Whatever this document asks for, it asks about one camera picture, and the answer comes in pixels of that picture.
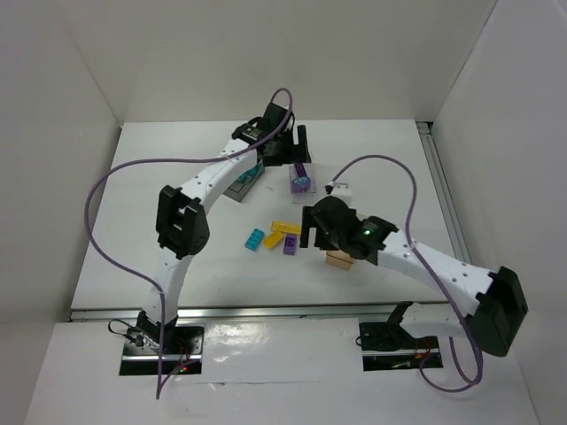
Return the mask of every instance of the wooden block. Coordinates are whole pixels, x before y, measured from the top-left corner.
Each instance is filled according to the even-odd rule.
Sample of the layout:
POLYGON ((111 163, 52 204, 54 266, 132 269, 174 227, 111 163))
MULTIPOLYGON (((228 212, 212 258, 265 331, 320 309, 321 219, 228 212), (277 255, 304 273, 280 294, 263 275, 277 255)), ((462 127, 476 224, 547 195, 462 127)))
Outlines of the wooden block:
POLYGON ((330 266, 342 268, 343 270, 350 270, 353 266, 354 259, 342 251, 327 251, 325 263, 330 266))

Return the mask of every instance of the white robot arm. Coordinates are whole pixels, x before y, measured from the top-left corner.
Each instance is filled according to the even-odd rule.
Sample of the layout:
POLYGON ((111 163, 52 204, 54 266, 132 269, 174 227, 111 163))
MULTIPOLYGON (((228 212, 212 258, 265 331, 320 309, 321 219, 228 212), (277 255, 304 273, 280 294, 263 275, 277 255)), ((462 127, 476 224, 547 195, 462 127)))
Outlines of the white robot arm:
MULTIPOLYGON (((249 144, 242 140, 230 140, 221 152, 220 157, 229 153, 243 151, 248 147, 249 144)), ((211 164, 206 166, 203 171, 191 180, 185 182, 181 188, 176 190, 175 195, 188 199, 199 199, 199 204, 202 206, 204 214, 207 215, 214 202, 222 195, 222 192, 240 174, 254 168, 256 163, 257 152, 256 150, 251 150, 230 160, 211 164)), ((182 206, 179 211, 179 217, 184 216, 185 208, 191 208, 191 205, 182 206)), ((173 226, 175 230, 181 233, 181 223, 174 223, 173 226)), ((204 238, 208 239, 208 236, 205 235, 199 235, 198 237, 203 238, 201 241, 205 241, 205 243, 206 240, 204 238)), ((161 249, 156 281, 161 285, 166 297, 166 323, 174 321, 177 317, 177 307, 183 280, 194 256, 188 254, 179 259, 178 253, 171 248, 164 246, 161 249)), ((150 296, 144 305, 145 314, 150 321, 154 323, 160 322, 160 306, 159 292, 156 288, 151 288, 150 296)))
MULTIPOLYGON (((356 210, 339 197, 329 195, 314 206, 303 208, 300 247, 308 247, 311 228, 316 229, 314 245, 322 250, 344 251, 355 259, 396 270, 440 290, 413 247, 408 246, 403 231, 375 216, 359 220, 356 210)), ((416 240, 412 244, 418 247, 454 300, 479 348, 495 356, 505 356, 528 312, 517 275, 506 267, 501 267, 498 273, 474 267, 416 240)), ((465 336, 451 305, 400 303, 388 322, 392 324, 392 332, 413 338, 465 336)))

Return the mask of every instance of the purple cable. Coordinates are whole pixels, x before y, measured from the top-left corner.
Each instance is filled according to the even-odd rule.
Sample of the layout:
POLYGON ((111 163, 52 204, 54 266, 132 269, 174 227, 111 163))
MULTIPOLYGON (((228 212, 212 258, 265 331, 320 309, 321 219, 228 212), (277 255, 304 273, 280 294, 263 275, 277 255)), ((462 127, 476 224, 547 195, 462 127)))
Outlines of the purple cable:
POLYGON ((270 99, 270 103, 274 102, 274 99, 276 98, 276 96, 281 92, 284 92, 288 96, 288 99, 289 99, 288 111, 285 114, 285 116, 283 117, 282 122, 269 135, 267 135, 263 139, 259 140, 258 142, 250 145, 246 149, 242 149, 239 152, 231 153, 230 155, 227 155, 226 157, 217 157, 217 158, 202 158, 202 159, 150 158, 150 159, 136 159, 134 161, 125 162, 123 164, 120 164, 119 166, 111 168, 105 175, 103 175, 98 180, 98 182, 96 182, 94 184, 94 186, 90 190, 89 194, 87 195, 87 200, 85 202, 85 210, 84 210, 84 225, 85 225, 85 228, 87 229, 87 235, 89 237, 90 243, 92 243, 92 246, 95 249, 95 251, 97 251, 102 256, 103 259, 108 261, 113 266, 116 266, 120 270, 123 270, 127 273, 133 274, 134 276, 137 276, 141 279, 144 279, 149 284, 151 284, 156 290, 159 291, 159 301, 160 301, 160 304, 161 304, 161 323, 160 323, 160 326, 159 326, 158 387, 156 389, 156 399, 159 399, 159 394, 161 393, 161 390, 163 389, 163 386, 165 385, 165 383, 167 382, 169 377, 172 376, 174 374, 174 372, 178 371, 181 367, 185 367, 185 366, 189 365, 194 360, 189 361, 189 362, 185 362, 182 365, 180 365, 179 367, 176 367, 174 370, 172 370, 166 376, 166 379, 164 379, 163 382, 162 382, 161 378, 162 378, 162 375, 163 375, 163 345, 164 345, 164 331, 165 331, 164 321, 166 319, 166 298, 163 295, 163 289, 161 288, 159 283, 154 281, 151 277, 146 276, 145 274, 142 274, 140 272, 137 272, 136 270, 134 270, 130 267, 124 266, 123 264, 121 264, 118 261, 116 261, 115 259, 111 258, 106 252, 103 251, 103 249, 100 247, 98 242, 95 240, 95 237, 93 236, 93 232, 92 232, 92 227, 90 225, 89 211, 90 211, 90 204, 92 202, 92 198, 94 197, 95 193, 97 193, 98 188, 100 188, 100 186, 104 182, 106 182, 106 180, 108 180, 108 178, 112 174, 116 173, 117 171, 120 171, 123 168, 127 168, 129 166, 138 166, 138 165, 141 165, 141 164, 164 164, 164 163, 169 163, 169 164, 172 164, 172 163, 173 164, 180 164, 180 163, 181 164, 209 164, 209 163, 212 163, 212 162, 226 161, 228 159, 240 156, 243 153, 246 153, 248 151, 252 151, 252 150, 258 148, 262 144, 271 140, 272 137, 274 137, 274 135, 279 133, 291 117, 291 113, 293 112, 293 95, 291 94, 291 92, 288 89, 280 88, 280 89, 276 90, 276 92, 274 93, 274 95, 272 95, 272 97, 270 99))
POLYGON ((425 375, 425 372, 423 371, 423 367, 425 366, 425 363, 427 362, 428 359, 431 358, 432 355, 427 356, 424 359, 422 359, 422 361, 419 364, 419 372, 421 373, 423 379, 431 387, 433 387, 435 390, 439 390, 439 391, 443 391, 443 392, 450 392, 450 393, 466 391, 469 388, 479 384, 480 381, 482 380, 484 359, 483 359, 482 351, 478 348, 478 345, 477 345, 477 343, 474 339, 474 336, 472 335, 472 332, 470 331, 469 324, 466 322, 466 320, 464 319, 464 317, 461 314, 461 311, 459 310, 459 306, 456 304, 456 302, 454 301, 453 297, 451 296, 451 294, 449 293, 449 291, 447 290, 447 288, 445 287, 443 282, 439 279, 439 277, 437 276, 437 273, 435 273, 435 270, 433 270, 431 265, 423 257, 422 253, 412 243, 412 237, 411 237, 411 234, 410 234, 410 231, 409 231, 410 230, 409 225, 411 223, 411 218, 412 218, 412 215, 414 213, 414 208, 416 207, 416 200, 417 200, 416 177, 414 176, 414 174, 411 172, 411 170, 404 163, 397 160, 396 158, 388 157, 386 155, 364 155, 362 157, 355 158, 351 162, 346 164, 337 173, 337 175, 335 175, 335 177, 333 177, 332 182, 335 182, 342 175, 342 173, 344 173, 348 168, 350 168, 351 166, 353 166, 357 162, 360 162, 364 159, 370 159, 370 158, 385 159, 386 161, 392 162, 392 163, 396 164, 397 166, 400 166, 401 168, 403 168, 403 170, 409 175, 409 179, 411 180, 411 184, 412 184, 413 189, 412 189, 411 203, 409 204, 408 214, 406 215, 406 222, 405 222, 405 226, 404 226, 405 232, 406 232, 406 238, 408 240, 408 246, 412 247, 412 252, 416 255, 417 259, 419 259, 419 261, 422 263, 423 267, 425 267, 425 269, 429 272, 429 274, 431 275, 431 277, 433 278, 435 283, 438 284, 439 289, 441 290, 441 292, 443 292, 443 295, 445 296, 445 298, 447 299, 447 301, 449 302, 449 304, 453 308, 454 313, 456 314, 457 318, 459 319, 459 322, 461 323, 461 326, 464 329, 465 335, 467 336, 467 339, 469 340, 470 347, 472 348, 472 352, 474 353, 475 361, 477 363, 477 374, 473 379, 470 379, 462 370, 461 364, 459 363, 459 360, 457 358, 456 350, 454 348, 454 340, 453 340, 452 337, 449 337, 449 345, 451 347, 451 354, 453 356, 453 361, 454 361, 454 364, 456 366, 457 372, 459 373, 461 378, 467 384, 465 386, 461 387, 461 388, 449 389, 449 388, 443 388, 443 387, 437 385, 436 383, 432 382, 425 375))

